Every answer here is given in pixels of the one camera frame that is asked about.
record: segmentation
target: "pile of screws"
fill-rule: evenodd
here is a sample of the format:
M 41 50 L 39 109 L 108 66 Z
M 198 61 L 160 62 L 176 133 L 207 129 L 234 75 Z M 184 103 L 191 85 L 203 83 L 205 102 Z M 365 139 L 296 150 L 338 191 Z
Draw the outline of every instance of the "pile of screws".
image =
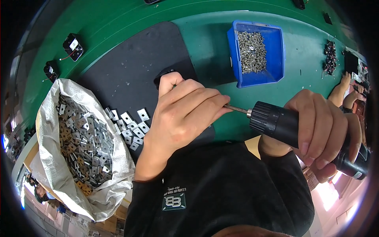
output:
M 324 63 L 325 74 L 332 75 L 335 68 L 337 67 L 337 55 L 335 54 L 335 42 L 328 40 L 325 44 L 324 54 L 326 55 L 326 60 Z
M 76 185 L 88 196 L 112 179 L 112 135 L 85 106 L 60 94 L 56 107 L 61 153 Z
M 242 73 L 258 73 L 266 69 L 266 48 L 260 33 L 238 31 L 238 44 L 241 54 Z
M 121 119 L 117 114 L 117 110 L 110 110 L 109 108 L 105 108 L 105 112 L 112 121 L 116 122 L 114 126 L 117 133 L 123 135 L 125 143 L 129 145 L 130 149 L 135 151 L 140 145 L 143 145 L 143 137 L 145 136 L 145 133 L 147 133 L 150 129 L 145 123 L 145 121 L 150 119 L 145 108 L 137 111 L 137 114 L 141 119 L 141 122 L 138 124 L 130 117 L 127 112 L 123 113 L 120 116 Z

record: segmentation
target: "green workbench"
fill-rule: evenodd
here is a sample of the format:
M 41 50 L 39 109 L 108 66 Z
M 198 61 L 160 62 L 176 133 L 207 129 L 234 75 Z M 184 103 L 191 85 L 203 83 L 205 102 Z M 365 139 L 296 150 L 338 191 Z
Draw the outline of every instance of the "green workbench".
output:
M 301 11 L 291 0 L 269 3 L 264 0 L 165 0 L 154 5 L 145 5 L 142 0 L 93 0 L 91 4 L 76 0 L 58 18 L 33 61 L 22 116 L 28 121 L 35 120 L 51 87 L 51 82 L 41 82 L 45 78 L 42 68 L 46 61 L 65 57 L 62 42 L 69 33 L 82 36 L 86 52 L 77 62 L 58 63 L 61 77 L 76 80 L 119 43 L 162 21 L 172 21 L 179 27 L 199 81 L 229 95 L 234 106 L 249 108 L 257 100 L 283 106 L 303 88 L 327 97 L 340 81 L 344 45 L 356 49 L 356 44 L 343 33 L 341 20 L 323 0 L 311 1 L 306 7 Z M 79 10 L 82 14 L 73 14 Z M 323 12 L 328 12 L 333 25 L 324 21 Z M 236 88 L 226 37 L 226 31 L 236 19 L 282 28 L 286 61 L 285 77 L 281 81 Z M 323 49 L 328 38 L 336 42 L 340 66 L 334 76 L 322 78 Z M 255 136 L 248 128 L 248 119 L 238 112 L 224 115 L 214 127 L 216 140 L 246 140 Z

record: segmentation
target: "hand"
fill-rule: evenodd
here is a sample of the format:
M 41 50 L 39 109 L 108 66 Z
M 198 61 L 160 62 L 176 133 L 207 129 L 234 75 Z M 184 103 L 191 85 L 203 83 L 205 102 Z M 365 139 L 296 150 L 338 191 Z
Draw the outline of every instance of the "hand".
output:
M 331 163 L 338 155 L 347 132 L 350 134 L 349 159 L 354 163 L 362 142 L 362 132 L 356 114 L 344 114 L 322 95 L 307 89 L 298 92 L 285 108 L 299 112 L 299 149 L 295 154 L 325 182 L 336 172 Z
M 358 91 L 354 90 L 356 98 L 358 100 L 366 101 L 366 98 L 362 95 L 362 93 L 366 91 L 366 89 L 361 85 L 357 85 L 357 87 L 358 87 Z
M 345 74 L 342 74 L 341 84 L 346 85 L 346 89 L 347 89 L 348 85 L 350 84 L 350 80 L 351 80 L 351 74 L 350 73 L 345 72 Z
M 163 75 L 151 128 L 144 137 L 144 148 L 136 165 L 135 180 L 157 176 L 176 150 L 232 111 L 223 108 L 229 101 L 229 96 L 192 79 L 185 81 L 177 72 Z

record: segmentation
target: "blue plastic bin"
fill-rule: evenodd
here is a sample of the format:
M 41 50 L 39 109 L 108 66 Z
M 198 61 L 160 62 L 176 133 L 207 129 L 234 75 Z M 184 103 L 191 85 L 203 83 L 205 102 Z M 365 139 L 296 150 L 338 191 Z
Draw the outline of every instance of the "blue plastic bin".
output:
M 260 32 L 264 37 L 266 46 L 266 69 L 261 72 L 242 74 L 240 47 L 237 31 Z M 282 29 L 278 26 L 241 20 L 233 21 L 233 26 L 228 30 L 228 41 L 234 76 L 237 78 L 238 88 L 260 84 L 274 83 L 284 77 L 285 48 Z

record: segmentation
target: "shirt logo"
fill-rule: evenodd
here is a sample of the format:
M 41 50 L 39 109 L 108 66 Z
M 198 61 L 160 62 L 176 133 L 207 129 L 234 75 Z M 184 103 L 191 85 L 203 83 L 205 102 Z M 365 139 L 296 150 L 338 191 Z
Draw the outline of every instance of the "shirt logo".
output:
M 163 197 L 162 211 L 186 209 L 186 196 L 184 193 L 169 194 Z

